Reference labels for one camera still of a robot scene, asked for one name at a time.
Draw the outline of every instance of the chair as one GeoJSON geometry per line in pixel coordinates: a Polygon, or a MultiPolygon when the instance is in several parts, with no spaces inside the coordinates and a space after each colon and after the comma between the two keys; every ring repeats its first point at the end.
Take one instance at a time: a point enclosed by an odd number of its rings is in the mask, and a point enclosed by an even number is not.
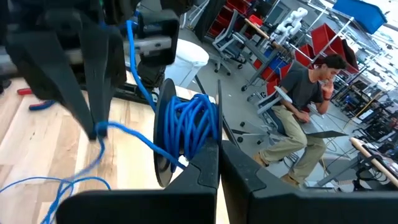
{"type": "Polygon", "coordinates": [[[241,42],[241,39],[234,35],[233,30],[238,15],[238,11],[234,9],[231,22],[228,27],[223,29],[212,43],[219,53],[219,55],[210,54],[210,60],[214,60],[216,62],[216,69],[214,70],[216,73],[220,70],[221,66],[224,66],[228,71],[227,75],[231,75],[232,70],[226,63],[229,59],[240,63],[238,68],[242,68],[242,63],[246,62],[245,59],[240,60],[240,58],[242,58],[241,49],[236,45],[236,41],[241,42]]]}
{"type": "MultiPolygon", "coordinates": [[[[282,78],[284,78],[287,72],[291,70],[301,70],[305,68],[300,62],[294,60],[291,64],[286,65],[279,69],[279,76],[275,75],[273,79],[269,80],[266,83],[267,97],[261,99],[256,103],[258,107],[257,114],[264,120],[265,125],[256,126],[248,122],[253,128],[259,130],[258,133],[242,133],[240,137],[237,138],[238,142],[243,142],[243,137],[255,136],[258,139],[257,144],[261,144],[264,140],[265,136],[270,136],[270,134],[275,134],[280,137],[286,137],[285,129],[282,125],[280,119],[275,115],[274,111],[271,109],[277,102],[281,99],[284,99],[288,102],[292,102],[292,99],[286,95],[286,93],[277,87],[282,78]]],[[[323,115],[319,114],[316,108],[312,105],[308,106],[308,112],[312,114],[316,114],[323,118],[323,115]]],[[[246,122],[241,122],[240,126],[243,127],[246,125],[246,122]]]]}

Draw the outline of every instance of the white bucket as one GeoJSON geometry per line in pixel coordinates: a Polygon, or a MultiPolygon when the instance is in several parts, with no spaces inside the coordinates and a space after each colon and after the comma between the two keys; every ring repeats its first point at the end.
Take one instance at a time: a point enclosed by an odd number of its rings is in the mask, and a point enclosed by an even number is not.
{"type": "Polygon", "coordinates": [[[199,69],[207,64],[209,54],[203,48],[186,40],[178,39],[175,61],[166,67],[165,77],[175,85],[187,88],[199,69]]]}

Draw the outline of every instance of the coiled blue cable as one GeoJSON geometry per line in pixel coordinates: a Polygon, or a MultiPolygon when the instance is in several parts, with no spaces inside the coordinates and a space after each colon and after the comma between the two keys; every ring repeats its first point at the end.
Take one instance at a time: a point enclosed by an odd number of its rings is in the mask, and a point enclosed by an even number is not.
{"type": "MultiPolygon", "coordinates": [[[[131,73],[138,88],[144,95],[145,99],[149,102],[150,107],[155,111],[156,105],[152,99],[152,95],[150,95],[142,85],[136,70],[136,54],[134,48],[134,35],[132,33],[132,22],[127,21],[126,24],[127,36],[130,43],[131,73]]],[[[189,102],[181,102],[178,97],[174,96],[167,105],[166,112],[164,114],[164,121],[165,150],[158,148],[154,143],[150,142],[138,132],[135,132],[134,130],[129,131],[130,134],[138,137],[155,152],[158,152],[172,162],[172,172],[175,171],[176,166],[181,168],[185,167],[178,162],[178,158],[180,156],[181,135],[183,135],[184,138],[183,155],[188,160],[191,160],[199,152],[199,149],[204,145],[205,139],[209,136],[210,132],[213,139],[218,139],[217,109],[216,105],[210,102],[207,95],[196,94],[189,102]],[[195,118],[198,113],[202,114],[201,119],[198,122],[198,126],[196,126],[195,118]]],[[[121,128],[125,132],[127,132],[126,129],[128,129],[121,124],[113,124],[113,126],[121,128]]]]}
{"type": "MultiPolygon", "coordinates": [[[[132,75],[137,83],[138,88],[145,96],[146,100],[149,102],[151,108],[155,111],[156,106],[152,99],[152,95],[150,95],[144,86],[141,83],[141,80],[138,76],[136,70],[136,61],[135,61],[135,50],[134,50],[134,36],[132,33],[132,22],[127,21],[127,34],[130,42],[130,65],[132,75]]],[[[196,94],[191,101],[189,102],[181,102],[179,98],[174,96],[169,104],[167,105],[166,112],[164,114],[164,140],[165,140],[165,150],[156,146],[153,142],[150,142],[145,136],[141,133],[129,129],[122,124],[116,122],[99,122],[96,124],[95,131],[99,133],[99,130],[106,129],[108,127],[118,128],[125,133],[131,134],[137,138],[139,138],[142,142],[148,145],[152,150],[161,154],[166,159],[168,159],[172,163],[172,172],[175,171],[177,166],[182,169],[185,168],[183,164],[178,161],[180,156],[180,139],[183,138],[183,155],[191,160],[201,149],[201,147],[205,143],[205,139],[211,135],[213,139],[218,139],[218,128],[216,124],[218,124],[218,116],[217,109],[214,103],[211,103],[209,97],[207,95],[196,94]],[[197,115],[200,114],[201,118],[199,121],[195,121],[197,115]]],[[[13,182],[3,189],[0,189],[0,193],[12,187],[13,185],[19,184],[21,182],[25,182],[28,180],[34,179],[46,179],[46,180],[56,180],[60,181],[60,185],[57,190],[57,195],[55,200],[51,204],[48,213],[41,223],[52,223],[54,221],[54,213],[58,208],[58,205],[64,196],[64,194],[70,190],[68,195],[71,196],[73,192],[73,186],[76,183],[86,181],[86,180],[98,180],[104,183],[108,190],[111,190],[110,185],[104,179],[100,177],[84,177],[80,178],[82,175],[85,175],[90,172],[96,165],[98,165],[104,155],[105,145],[102,138],[98,138],[98,142],[101,146],[99,154],[97,158],[90,163],[86,168],[79,171],[77,174],[66,178],[59,179],[54,177],[30,177],[23,180],[18,180],[17,182],[13,182]]]]}

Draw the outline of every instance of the dark hair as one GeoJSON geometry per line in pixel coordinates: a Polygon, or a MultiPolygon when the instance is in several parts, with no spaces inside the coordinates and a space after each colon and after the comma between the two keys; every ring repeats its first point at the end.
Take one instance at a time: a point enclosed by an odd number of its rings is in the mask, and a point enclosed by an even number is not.
{"type": "Polygon", "coordinates": [[[328,68],[346,69],[347,62],[338,54],[328,55],[323,59],[328,68]]]}

